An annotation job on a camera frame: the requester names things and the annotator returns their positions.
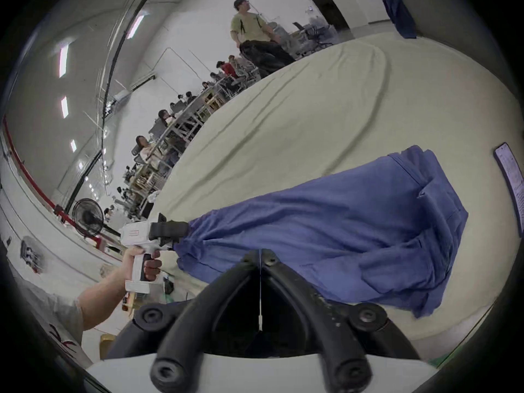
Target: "white handheld device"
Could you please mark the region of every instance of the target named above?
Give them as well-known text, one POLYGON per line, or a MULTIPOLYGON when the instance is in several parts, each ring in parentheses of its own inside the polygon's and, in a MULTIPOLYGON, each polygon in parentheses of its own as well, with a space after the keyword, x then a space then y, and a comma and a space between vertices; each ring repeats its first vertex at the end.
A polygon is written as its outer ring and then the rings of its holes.
POLYGON ((159 214, 158 222, 139 221, 126 224, 120 231, 122 245, 141 246, 145 250, 142 255, 135 256, 132 278, 131 281, 126 281, 126 291, 151 294, 153 290, 156 290, 156 285, 159 283, 156 280, 146 280, 144 262, 151 259, 154 251, 171 248, 173 242, 187 235, 188 230, 187 223, 167 222, 162 214, 159 214))

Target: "red stripe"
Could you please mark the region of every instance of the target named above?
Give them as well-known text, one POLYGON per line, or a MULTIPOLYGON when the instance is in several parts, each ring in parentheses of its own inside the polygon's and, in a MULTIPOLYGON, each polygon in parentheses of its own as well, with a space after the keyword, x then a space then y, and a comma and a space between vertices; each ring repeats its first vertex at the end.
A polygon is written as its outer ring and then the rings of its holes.
MULTIPOLYGON (((16 153, 16 150, 15 150, 15 146, 13 145, 13 140, 11 140, 11 134, 9 133, 9 128, 7 127, 7 121, 4 117, 4 128, 5 128, 5 134, 7 135, 7 140, 9 141, 9 146, 11 148, 11 154, 13 155, 13 157, 15 158, 17 164, 18 164, 18 167, 20 168, 20 170, 22 171, 22 173, 25 175, 25 177, 27 178, 27 180, 29 180, 30 184, 32 185, 32 187, 35 189, 35 191, 43 198, 43 200, 51 207, 51 209, 55 210, 55 204, 53 203, 52 200, 50 200, 46 194, 44 194, 42 192, 42 189, 40 189, 38 187, 38 185, 36 184, 35 180, 33 180, 33 178, 31 177, 31 175, 29 174, 29 172, 27 171, 26 167, 23 165, 22 161, 20 160, 20 158, 18 157, 18 153, 16 153)), ((72 225, 73 227, 76 228, 76 225, 75 225, 75 222, 69 218, 69 215, 67 215, 66 213, 64 213, 63 211, 61 211, 60 213, 58 213, 58 215, 60 217, 62 217, 65 221, 67 221, 70 225, 72 225)), ((101 239, 99 237, 90 237, 91 239, 93 239, 95 242, 96 242, 96 248, 98 249, 100 247, 100 243, 101 243, 101 239)))

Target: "man in green shirt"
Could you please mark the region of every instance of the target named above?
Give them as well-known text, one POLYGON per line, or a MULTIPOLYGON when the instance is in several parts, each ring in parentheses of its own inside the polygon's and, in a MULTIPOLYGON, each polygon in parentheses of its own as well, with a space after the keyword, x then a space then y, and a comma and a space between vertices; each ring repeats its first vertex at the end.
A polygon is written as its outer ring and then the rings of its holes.
POLYGON ((248 0, 235 0, 238 13, 231 20, 231 39, 242 55, 259 68, 265 77, 294 62, 279 44, 280 37, 255 13, 250 13, 248 0))
POLYGON ((244 41, 275 41, 280 43, 280 37, 270 26, 255 13, 249 13, 251 9, 248 0, 236 0, 234 3, 238 13, 231 20, 231 38, 236 42, 236 47, 244 41))

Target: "ceiling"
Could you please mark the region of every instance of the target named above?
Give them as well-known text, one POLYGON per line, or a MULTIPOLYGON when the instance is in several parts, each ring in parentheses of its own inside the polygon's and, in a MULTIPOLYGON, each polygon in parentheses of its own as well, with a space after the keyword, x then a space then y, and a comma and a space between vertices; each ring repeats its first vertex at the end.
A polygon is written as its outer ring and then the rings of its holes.
MULTIPOLYGON (((99 83, 127 22, 120 30, 117 26, 132 1, 61 0, 41 25, 18 72, 6 110, 8 127, 29 173, 55 202, 63 202, 78 181, 80 166, 100 149, 94 137, 101 134, 97 124, 99 83), (60 48, 65 44, 69 44, 67 71, 59 77, 60 48), (65 96, 69 115, 63 118, 61 100, 65 96), (77 147, 74 153, 72 139, 77 147)), ((152 37, 179 1, 147 1, 140 27, 132 39, 124 41, 109 94, 130 84, 152 37)))

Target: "standing fan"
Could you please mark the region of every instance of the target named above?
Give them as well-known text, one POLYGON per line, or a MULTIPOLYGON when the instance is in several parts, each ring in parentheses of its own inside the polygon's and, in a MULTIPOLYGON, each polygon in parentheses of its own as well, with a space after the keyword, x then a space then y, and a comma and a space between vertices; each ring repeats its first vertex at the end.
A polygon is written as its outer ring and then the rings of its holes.
POLYGON ((120 237, 119 232, 104 224, 102 209, 91 198, 82 198, 77 201, 71 216, 75 222, 76 231, 84 237, 94 237, 102 231, 102 228, 120 237))

